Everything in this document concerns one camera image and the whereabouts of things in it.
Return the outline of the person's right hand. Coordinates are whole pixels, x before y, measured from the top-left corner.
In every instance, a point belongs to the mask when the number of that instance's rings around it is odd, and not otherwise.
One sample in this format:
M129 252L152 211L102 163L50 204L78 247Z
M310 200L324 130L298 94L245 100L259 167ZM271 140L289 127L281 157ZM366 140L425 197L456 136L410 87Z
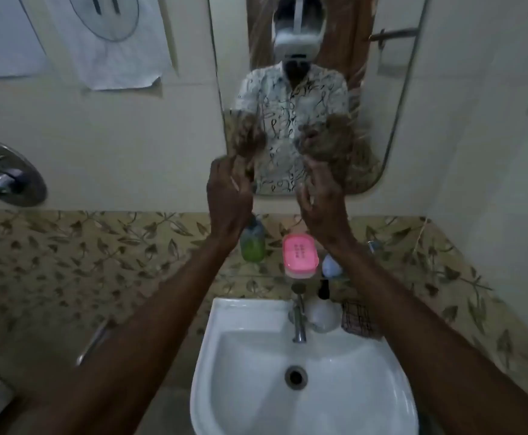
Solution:
M342 212L333 217L303 217L310 234L332 255L339 258L351 252L356 240L348 222L342 192Z

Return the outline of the person's left hand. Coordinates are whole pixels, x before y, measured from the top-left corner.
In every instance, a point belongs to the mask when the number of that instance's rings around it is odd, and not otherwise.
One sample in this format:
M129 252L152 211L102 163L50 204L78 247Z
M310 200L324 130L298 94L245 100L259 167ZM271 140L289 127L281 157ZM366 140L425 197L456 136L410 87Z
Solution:
M253 196L237 191L210 192L210 177L206 186L210 212L210 236L229 244L232 248L248 225L253 210Z

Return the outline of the person's left forearm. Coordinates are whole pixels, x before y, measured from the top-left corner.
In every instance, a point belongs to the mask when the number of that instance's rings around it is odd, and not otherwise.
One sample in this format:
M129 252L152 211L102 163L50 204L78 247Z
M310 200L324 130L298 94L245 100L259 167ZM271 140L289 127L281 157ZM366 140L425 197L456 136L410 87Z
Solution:
M37 412L25 435L135 435L240 233L212 233Z

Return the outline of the person's right forearm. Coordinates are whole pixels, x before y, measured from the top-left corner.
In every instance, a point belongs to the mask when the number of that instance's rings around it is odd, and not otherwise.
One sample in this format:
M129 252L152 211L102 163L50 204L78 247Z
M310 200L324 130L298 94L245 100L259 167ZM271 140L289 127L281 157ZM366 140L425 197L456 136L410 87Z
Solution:
M446 435L528 435L528 394L356 241L326 247Z

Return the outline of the green liquid soap bottle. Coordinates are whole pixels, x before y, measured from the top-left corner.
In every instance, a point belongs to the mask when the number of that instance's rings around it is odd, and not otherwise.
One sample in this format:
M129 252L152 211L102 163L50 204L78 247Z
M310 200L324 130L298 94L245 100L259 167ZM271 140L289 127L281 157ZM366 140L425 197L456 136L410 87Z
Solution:
M260 263L266 257L266 234L261 221L254 215L239 238L241 256L246 262Z

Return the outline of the pink soap box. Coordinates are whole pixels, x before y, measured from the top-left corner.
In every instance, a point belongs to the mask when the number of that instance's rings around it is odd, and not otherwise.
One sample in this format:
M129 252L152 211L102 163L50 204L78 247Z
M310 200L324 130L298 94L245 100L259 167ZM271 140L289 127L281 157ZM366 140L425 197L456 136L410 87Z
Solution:
M314 238L309 234L288 234L282 240L284 273L292 279L315 276L319 256Z

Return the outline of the small white blue bottle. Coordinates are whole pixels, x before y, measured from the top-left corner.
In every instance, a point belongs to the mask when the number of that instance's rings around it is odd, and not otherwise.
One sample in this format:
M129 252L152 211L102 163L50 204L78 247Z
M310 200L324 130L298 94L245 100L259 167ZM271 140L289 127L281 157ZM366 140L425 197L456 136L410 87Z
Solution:
M341 265L330 254L326 254L324 257L321 270L323 277L326 279L335 279L343 275Z

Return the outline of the white round cup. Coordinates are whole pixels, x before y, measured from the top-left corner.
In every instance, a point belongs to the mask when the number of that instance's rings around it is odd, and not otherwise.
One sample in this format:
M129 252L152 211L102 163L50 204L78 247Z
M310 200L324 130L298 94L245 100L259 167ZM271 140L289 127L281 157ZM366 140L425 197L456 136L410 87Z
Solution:
M341 328L341 306L330 299L306 300L304 311L310 327L319 334L330 333Z

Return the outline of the chrome sink faucet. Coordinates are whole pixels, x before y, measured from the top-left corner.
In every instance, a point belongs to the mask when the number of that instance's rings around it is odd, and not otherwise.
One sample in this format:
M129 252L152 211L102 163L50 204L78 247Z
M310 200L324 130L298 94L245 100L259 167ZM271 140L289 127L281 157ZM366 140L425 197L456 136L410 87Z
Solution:
M295 327L293 342L296 344L305 344L306 338L306 314L304 308L304 293L306 286L303 283L295 282L291 285L293 293L292 311L289 313L289 320Z

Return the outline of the checkered cloth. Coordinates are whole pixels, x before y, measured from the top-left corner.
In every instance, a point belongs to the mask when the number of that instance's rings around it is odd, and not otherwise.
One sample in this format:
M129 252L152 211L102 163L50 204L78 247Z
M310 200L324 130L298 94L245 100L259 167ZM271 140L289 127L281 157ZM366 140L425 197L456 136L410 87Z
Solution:
M380 341L383 335L372 320L369 309L357 300L344 300L341 303L341 328L350 335Z

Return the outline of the white paper poster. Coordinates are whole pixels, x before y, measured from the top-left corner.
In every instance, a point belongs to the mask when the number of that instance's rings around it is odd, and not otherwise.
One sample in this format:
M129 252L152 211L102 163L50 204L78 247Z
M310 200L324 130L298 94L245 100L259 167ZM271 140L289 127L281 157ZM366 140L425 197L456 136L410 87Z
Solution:
M158 0L44 1L87 88L144 89L172 72Z

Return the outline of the chrome sink drain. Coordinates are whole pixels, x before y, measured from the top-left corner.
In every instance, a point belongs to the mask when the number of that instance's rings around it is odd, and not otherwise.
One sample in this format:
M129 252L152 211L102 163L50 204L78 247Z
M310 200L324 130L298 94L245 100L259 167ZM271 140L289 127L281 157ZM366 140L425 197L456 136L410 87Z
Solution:
M291 390L303 390L308 384L308 374L301 366L289 366L284 374L284 380Z

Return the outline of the chrome shower mixer valve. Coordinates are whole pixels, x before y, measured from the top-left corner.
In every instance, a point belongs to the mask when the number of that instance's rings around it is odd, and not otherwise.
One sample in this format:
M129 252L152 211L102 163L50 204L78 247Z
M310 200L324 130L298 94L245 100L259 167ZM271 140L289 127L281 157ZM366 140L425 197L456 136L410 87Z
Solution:
M22 154L0 143L0 202L20 208L42 205L48 197L43 176Z

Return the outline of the wall mirror with rounded corners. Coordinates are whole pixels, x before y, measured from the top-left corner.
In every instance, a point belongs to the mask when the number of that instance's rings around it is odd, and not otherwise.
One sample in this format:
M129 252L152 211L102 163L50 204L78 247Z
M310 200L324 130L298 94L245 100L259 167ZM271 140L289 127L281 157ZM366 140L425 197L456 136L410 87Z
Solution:
M384 174L429 0L208 0L226 144L257 195L292 195L304 157L347 195Z

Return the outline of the glass wall shelf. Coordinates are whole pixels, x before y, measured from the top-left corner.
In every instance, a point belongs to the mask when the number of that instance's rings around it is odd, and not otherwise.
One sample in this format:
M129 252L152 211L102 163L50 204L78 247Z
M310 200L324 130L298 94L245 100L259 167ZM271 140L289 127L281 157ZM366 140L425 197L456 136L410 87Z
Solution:
M244 261L225 263L218 275L225 278L267 278L276 282L283 281L322 281L328 280L331 284L340 284L352 286L350 279L346 275L339 275L334 278L328 278L323 275L321 268L318 268L311 276L295 277L284 271L281 262L264 261L260 263L249 263Z

